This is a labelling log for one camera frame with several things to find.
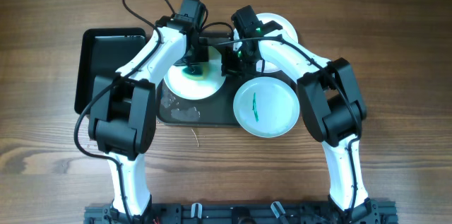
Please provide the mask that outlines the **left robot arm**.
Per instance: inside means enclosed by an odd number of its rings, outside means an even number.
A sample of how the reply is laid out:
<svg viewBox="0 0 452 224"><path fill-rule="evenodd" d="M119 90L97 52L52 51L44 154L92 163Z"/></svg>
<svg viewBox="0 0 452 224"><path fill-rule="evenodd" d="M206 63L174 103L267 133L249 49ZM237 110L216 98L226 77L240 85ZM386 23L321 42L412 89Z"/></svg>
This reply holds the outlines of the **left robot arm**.
<svg viewBox="0 0 452 224"><path fill-rule="evenodd" d="M151 39L112 75L97 76L83 110L88 135L97 141L96 158L106 160L114 184L109 220L145 223L152 196L145 180L144 154L155 135L156 88L198 40L208 12L199 0L183 0L179 12L153 23Z"/></svg>

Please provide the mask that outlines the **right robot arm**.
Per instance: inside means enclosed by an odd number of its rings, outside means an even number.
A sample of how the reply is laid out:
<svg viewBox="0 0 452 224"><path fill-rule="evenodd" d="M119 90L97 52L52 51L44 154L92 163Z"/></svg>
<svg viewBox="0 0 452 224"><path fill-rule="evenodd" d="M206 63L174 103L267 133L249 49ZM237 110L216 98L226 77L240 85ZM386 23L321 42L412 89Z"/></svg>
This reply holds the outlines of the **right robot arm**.
<svg viewBox="0 0 452 224"><path fill-rule="evenodd" d="M262 21L251 6L231 17L234 26L224 72L255 74L259 61L274 64L297 86L298 108L311 137L321 143L330 175L329 197L342 214L368 198L362 182L359 142L367 108L351 64L303 47L277 20Z"/></svg>

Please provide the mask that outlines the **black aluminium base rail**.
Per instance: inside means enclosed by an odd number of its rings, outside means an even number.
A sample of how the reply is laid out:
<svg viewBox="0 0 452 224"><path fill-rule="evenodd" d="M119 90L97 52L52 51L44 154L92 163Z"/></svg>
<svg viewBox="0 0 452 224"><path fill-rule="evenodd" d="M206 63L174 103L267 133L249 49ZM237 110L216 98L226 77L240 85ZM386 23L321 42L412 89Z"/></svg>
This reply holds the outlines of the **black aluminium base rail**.
<svg viewBox="0 0 452 224"><path fill-rule="evenodd" d="M152 204L150 212L142 218L133 217L134 223L345 223L346 217L327 201L306 201L300 204L211 205L195 203ZM352 212L352 223L397 224L398 214L393 201L368 200Z"/></svg>

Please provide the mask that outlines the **dark brown serving tray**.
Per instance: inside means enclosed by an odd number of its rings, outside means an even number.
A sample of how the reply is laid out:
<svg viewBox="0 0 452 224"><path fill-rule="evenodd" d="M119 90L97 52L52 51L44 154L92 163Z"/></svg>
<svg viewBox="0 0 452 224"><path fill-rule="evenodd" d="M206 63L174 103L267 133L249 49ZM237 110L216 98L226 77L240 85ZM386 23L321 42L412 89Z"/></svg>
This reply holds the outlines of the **dark brown serving tray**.
<svg viewBox="0 0 452 224"><path fill-rule="evenodd" d="M225 46L214 47L222 56ZM172 126L239 126L233 111L233 100L237 90L248 80L257 76L269 76L288 84L295 89L295 83L281 70L275 73L264 73L262 69L255 76L224 76L225 82L213 95L201 100L187 100L175 95L165 84L164 79L157 88L157 118L166 125Z"/></svg>

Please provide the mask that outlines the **black water tub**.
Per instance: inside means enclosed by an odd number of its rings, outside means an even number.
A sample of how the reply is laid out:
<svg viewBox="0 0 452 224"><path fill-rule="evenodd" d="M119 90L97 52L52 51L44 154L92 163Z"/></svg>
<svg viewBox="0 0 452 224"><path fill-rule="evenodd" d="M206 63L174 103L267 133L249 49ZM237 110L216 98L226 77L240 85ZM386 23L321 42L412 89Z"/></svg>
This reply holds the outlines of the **black water tub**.
<svg viewBox="0 0 452 224"><path fill-rule="evenodd" d="M114 73L145 46L142 28L92 28L83 34L74 110L80 114L91 101L99 74Z"/></svg>

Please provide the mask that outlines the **white plate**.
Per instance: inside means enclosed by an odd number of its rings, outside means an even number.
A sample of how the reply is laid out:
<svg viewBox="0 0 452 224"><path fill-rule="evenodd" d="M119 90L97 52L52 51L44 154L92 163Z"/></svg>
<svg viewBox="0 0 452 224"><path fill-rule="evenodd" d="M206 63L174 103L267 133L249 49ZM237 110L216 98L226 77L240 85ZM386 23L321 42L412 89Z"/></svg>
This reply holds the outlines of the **white plate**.
<svg viewBox="0 0 452 224"><path fill-rule="evenodd" d="M273 138L287 133L299 118L297 95L283 81L258 77L236 92L233 111L239 125L254 136Z"/></svg>
<svg viewBox="0 0 452 224"><path fill-rule="evenodd" d="M266 24L272 20L275 21L276 23L278 23L279 25L282 26L283 30L285 30L287 32L289 37L291 37L295 42L299 42L297 31L295 30L294 26L284 17L282 17L278 14L275 14L275 13L258 13L258 14L256 14L256 16L263 24ZM238 40L238 39L239 39L239 33L238 33L237 29L234 29L233 40ZM238 51L241 46L242 46L241 42L236 42L233 44L232 49L233 49L233 51ZM258 72L261 71L262 65L263 65L262 60L257 62L256 70ZM269 61L265 62L265 66L264 66L264 70L263 70L264 73L275 73L279 70L280 69L275 64L272 64Z"/></svg>
<svg viewBox="0 0 452 224"><path fill-rule="evenodd" d="M201 100L216 93L225 82L221 73L221 54L214 47L208 48L209 61L190 66L171 66L164 77L167 87L177 96L187 100ZM203 80L194 81L182 75L182 69L202 66L205 72Z"/></svg>

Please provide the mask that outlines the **green yellow sponge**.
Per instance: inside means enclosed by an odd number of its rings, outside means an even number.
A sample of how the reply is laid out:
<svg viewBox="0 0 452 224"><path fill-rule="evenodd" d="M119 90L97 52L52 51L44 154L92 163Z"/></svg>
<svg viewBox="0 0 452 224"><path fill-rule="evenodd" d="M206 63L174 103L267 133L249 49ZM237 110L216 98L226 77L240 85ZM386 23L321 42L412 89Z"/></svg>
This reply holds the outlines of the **green yellow sponge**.
<svg viewBox="0 0 452 224"><path fill-rule="evenodd" d="M182 75L194 81L203 80L205 78L205 72L202 66L185 67L182 69Z"/></svg>

